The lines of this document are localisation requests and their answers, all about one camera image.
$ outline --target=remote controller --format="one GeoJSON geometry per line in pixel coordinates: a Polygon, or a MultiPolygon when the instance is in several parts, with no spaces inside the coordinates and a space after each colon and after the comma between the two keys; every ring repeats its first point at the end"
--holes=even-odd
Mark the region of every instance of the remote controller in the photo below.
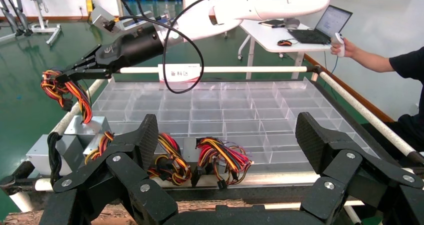
{"type": "Polygon", "coordinates": [[[331,43],[340,45],[340,48],[339,48],[340,52],[337,53],[337,57],[343,58],[345,56],[345,41],[343,41],[342,35],[336,32],[334,36],[331,38],[331,43]]]}

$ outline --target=clear plastic tray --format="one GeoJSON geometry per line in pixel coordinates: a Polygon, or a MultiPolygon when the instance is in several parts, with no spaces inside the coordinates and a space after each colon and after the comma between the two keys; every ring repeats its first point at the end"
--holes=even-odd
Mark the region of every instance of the clear plastic tray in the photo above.
{"type": "MultiPolygon", "coordinates": [[[[186,89],[191,83],[173,84],[186,89]]],[[[111,80],[93,104],[112,132],[131,132],[155,114],[160,132],[183,146],[184,137],[218,137],[246,149],[252,172],[312,171],[296,137],[296,119],[309,112],[327,128],[347,133],[367,153],[367,143],[307,79],[281,82],[201,82],[184,94],[162,83],[111,80]]],[[[159,147],[157,153],[163,153],[159,147]]]]}

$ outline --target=person's hand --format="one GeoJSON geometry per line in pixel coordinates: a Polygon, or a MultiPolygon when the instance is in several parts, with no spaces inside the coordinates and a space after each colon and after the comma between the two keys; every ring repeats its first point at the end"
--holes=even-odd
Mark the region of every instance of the person's hand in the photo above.
{"type": "MultiPolygon", "coordinates": [[[[350,42],[347,38],[343,38],[344,41],[344,56],[347,58],[351,58],[354,53],[357,51],[357,46],[350,42]]],[[[340,52],[340,44],[331,43],[331,54],[337,55],[340,52]]]]}

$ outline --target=person's arm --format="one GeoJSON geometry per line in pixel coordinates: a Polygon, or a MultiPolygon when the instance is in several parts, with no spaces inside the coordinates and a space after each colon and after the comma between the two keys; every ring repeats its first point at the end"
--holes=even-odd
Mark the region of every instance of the person's arm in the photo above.
{"type": "MultiPolygon", "coordinates": [[[[339,44],[332,44],[331,54],[336,55],[340,52],[339,44]]],[[[352,58],[365,68],[378,72],[393,72],[395,71],[392,65],[389,62],[387,57],[382,57],[377,54],[373,54],[367,51],[364,51],[357,47],[355,44],[344,38],[344,56],[348,58],[352,58]]]]}

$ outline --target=laptop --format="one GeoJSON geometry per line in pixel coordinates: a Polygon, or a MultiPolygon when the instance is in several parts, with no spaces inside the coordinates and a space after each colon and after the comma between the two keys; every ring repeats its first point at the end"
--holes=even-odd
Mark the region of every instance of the laptop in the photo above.
{"type": "Polygon", "coordinates": [[[314,30],[287,31],[303,44],[330,44],[335,33],[340,33],[352,16],[352,12],[329,5],[314,30]]]}

